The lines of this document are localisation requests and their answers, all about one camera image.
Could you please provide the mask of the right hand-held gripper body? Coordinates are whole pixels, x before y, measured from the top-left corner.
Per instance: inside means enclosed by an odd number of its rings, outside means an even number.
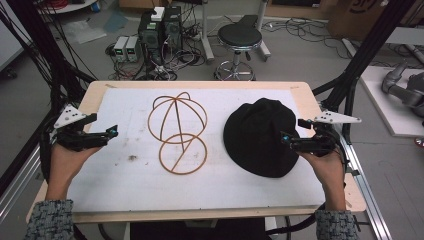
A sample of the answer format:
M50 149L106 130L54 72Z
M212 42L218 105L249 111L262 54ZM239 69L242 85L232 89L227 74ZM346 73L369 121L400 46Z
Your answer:
M335 149L340 136L334 130L335 124L361 123L359 117L352 117L329 110L324 110L316 116L312 124L315 135L311 138L312 143L308 146L308 152L316 156L324 156Z

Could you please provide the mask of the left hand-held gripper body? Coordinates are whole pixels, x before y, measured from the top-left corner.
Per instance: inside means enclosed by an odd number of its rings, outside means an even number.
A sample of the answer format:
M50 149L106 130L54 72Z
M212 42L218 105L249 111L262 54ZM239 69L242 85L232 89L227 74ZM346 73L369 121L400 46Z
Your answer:
M85 134L83 129L86 118L86 114L68 104L53 124L50 142L58 143L68 150L82 151L84 149L82 137Z

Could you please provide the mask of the black hat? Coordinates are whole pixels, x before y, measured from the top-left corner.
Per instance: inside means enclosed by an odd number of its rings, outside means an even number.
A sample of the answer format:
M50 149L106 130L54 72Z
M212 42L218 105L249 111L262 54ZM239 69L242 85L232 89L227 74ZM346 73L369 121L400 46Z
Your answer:
M278 100L261 98L244 103L227 119L225 149L244 170L268 178L287 175L299 155L281 142L281 133L298 137L293 111Z

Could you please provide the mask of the person's right hand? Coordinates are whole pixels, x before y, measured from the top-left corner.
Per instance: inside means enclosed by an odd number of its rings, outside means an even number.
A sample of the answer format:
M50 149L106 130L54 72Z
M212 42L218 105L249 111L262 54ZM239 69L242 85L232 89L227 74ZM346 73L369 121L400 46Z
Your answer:
M341 192L344 189L343 164L337 151L318 157L310 153L300 153L313 168L313 171L326 193Z

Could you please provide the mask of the person's left hand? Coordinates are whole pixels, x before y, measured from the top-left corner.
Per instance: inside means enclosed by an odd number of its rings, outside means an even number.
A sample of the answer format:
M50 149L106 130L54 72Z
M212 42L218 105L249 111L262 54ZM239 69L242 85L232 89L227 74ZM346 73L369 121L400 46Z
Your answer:
M100 147L95 147L76 152L55 144L51 153L49 187L56 189L68 187L84 163L99 150Z

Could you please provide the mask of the white table mat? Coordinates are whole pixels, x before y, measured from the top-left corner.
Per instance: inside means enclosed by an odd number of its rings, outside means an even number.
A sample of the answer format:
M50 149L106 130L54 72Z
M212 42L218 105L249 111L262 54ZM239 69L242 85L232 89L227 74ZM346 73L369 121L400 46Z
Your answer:
M160 165L160 142L147 127L155 98L188 92L208 114L201 138L208 157L203 167L175 175ZM244 103L265 97L297 108L288 90L111 88L102 99L98 119L91 126L103 132L117 125L118 136L92 156L74 178L69 196L75 211L162 211L316 207L323 203L321 185L303 159L281 178L267 178L238 166L223 142L224 124Z

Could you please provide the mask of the white floor platform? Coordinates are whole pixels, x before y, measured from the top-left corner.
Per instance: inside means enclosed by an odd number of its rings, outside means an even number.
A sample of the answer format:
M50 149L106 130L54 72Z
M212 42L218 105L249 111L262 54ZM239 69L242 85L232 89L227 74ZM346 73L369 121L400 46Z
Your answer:
M383 119L392 136L424 136L423 118L415 115L400 99L381 90L383 78L392 71L391 67L369 66L361 76L367 94Z

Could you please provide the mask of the grey bench power supply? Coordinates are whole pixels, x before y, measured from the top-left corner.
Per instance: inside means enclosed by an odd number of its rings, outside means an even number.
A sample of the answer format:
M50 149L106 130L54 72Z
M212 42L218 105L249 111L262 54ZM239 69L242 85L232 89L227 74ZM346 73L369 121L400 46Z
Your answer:
M138 38L136 36L130 36L128 38L128 41L126 43L126 52L129 62L138 61L141 54L141 49Z
M121 36L118 38L117 42L114 45L114 53L116 60L118 62L125 62L127 60L127 53L126 53L126 44L127 44L128 38L126 36Z

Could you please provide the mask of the clear plastic sheet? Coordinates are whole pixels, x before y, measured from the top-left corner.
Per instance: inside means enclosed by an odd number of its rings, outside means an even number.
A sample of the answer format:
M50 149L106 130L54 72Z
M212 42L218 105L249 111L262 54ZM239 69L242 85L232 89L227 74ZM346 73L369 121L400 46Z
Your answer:
M102 28L92 28L86 20L67 23L63 30L70 43L83 44L107 36Z

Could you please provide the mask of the black round stool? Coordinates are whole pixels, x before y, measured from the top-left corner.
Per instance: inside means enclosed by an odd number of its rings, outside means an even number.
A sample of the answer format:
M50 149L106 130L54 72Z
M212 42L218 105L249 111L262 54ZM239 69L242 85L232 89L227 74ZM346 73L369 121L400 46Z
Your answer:
M246 80L255 81L252 67L241 61L241 54L250 60L249 52L257 49L262 43L262 34L252 26L236 23L219 29L218 40L233 52L233 59L219 64L214 71L214 78L221 81Z

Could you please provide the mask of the brown cardboard box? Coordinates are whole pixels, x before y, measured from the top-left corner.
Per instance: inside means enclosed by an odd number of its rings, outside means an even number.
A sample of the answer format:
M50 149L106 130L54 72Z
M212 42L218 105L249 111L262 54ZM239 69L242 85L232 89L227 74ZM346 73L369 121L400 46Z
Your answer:
M391 0L338 0L327 30L334 38L364 40Z

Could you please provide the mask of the small white box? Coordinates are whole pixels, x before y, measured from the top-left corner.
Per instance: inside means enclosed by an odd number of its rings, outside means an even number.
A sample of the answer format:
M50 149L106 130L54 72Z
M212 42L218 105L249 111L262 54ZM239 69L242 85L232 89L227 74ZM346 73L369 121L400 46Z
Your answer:
M151 14L151 20L154 22L161 22L165 14L164 7L155 7L153 13Z

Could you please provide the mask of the person's dark lap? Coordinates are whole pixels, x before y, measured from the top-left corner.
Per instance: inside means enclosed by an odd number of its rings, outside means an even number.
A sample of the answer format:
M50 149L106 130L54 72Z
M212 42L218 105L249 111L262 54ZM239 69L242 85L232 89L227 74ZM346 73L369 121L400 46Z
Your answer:
M263 218L219 219L214 227L189 227L184 221L130 224L130 240L271 240Z

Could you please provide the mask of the aluminium rail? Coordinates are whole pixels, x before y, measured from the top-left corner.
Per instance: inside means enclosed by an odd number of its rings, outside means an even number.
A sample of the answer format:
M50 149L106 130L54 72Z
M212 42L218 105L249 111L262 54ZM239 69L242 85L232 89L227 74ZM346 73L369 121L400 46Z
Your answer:
M36 146L24 160L23 166L12 179L11 184L6 188L5 193L0 197L0 224L7 218L17 200L39 170L40 147Z
M344 137L341 137L341 144L347 154L348 159L350 160L349 166L353 170L357 171L357 174L353 176L353 179L355 180L356 186L362 198L364 199L365 213L368 219L368 223L374 233L375 239L393 240L353 145Z

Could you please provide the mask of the black metal frame stand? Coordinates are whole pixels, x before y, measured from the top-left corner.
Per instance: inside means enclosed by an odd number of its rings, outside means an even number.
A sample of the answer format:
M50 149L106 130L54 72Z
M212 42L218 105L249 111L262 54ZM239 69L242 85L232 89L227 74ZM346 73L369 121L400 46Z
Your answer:
M96 81L94 75L81 71L64 56L44 21L47 15L40 13L43 10L41 0L5 1L21 23L21 27L10 17L2 3L0 21L22 46L47 83L50 89L50 110L0 177L0 197L10 189L12 181L29 158L30 152L39 143L46 127L52 125L52 120L59 116L59 112L67 103L80 103L88 85Z
M340 104L345 102L344 114L352 115L356 85L362 73L414 3L415 0L389 0L346 69L337 78L312 90L314 96L331 90L320 102L323 109L337 112Z

